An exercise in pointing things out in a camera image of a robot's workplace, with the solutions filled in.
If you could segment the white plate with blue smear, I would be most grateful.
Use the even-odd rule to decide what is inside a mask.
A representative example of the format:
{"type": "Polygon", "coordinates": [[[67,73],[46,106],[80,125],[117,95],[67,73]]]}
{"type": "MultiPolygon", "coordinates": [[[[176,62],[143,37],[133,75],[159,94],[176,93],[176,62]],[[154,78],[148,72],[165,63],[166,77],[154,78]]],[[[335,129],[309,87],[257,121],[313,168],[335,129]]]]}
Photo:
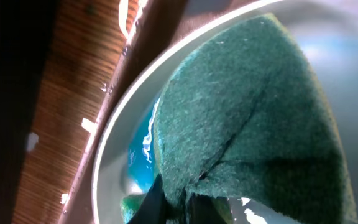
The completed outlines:
{"type": "Polygon", "coordinates": [[[121,223],[120,201],[152,183],[144,138],[169,75],[203,42],[248,17],[274,14],[296,39],[328,97],[351,177],[358,223],[358,1],[256,1],[204,21],[160,54],[127,90],[101,136],[91,197],[96,223],[121,223]]]}

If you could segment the green scouring sponge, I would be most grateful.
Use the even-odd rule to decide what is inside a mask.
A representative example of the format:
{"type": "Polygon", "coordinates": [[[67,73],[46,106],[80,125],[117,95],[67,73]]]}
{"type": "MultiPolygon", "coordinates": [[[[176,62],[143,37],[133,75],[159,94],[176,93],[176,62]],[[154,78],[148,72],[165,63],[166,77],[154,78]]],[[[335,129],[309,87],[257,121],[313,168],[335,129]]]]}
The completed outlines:
{"type": "MultiPolygon", "coordinates": [[[[273,14],[230,26],[182,61],[160,95],[152,140],[166,223],[188,223],[193,194],[209,197],[226,223],[230,198],[287,222],[357,222],[331,109],[273,14]]],[[[146,195],[123,198],[125,223],[146,195]]]]}

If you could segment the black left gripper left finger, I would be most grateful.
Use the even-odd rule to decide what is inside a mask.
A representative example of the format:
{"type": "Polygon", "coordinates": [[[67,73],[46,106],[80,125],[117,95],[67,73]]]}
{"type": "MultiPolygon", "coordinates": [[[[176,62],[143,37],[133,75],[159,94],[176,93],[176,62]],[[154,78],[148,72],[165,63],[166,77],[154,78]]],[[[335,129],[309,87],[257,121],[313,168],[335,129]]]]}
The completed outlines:
{"type": "Polygon", "coordinates": [[[159,174],[128,224],[166,224],[166,200],[159,174]]]}

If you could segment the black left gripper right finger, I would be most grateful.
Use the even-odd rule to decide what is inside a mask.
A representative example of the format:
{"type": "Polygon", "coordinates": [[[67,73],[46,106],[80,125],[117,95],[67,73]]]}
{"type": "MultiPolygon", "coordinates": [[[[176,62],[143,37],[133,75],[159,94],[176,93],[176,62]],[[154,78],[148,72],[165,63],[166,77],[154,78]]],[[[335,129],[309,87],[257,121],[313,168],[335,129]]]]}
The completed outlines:
{"type": "Polygon", "coordinates": [[[188,201],[189,224],[225,224],[215,209],[211,199],[204,195],[193,194],[188,201]]]}

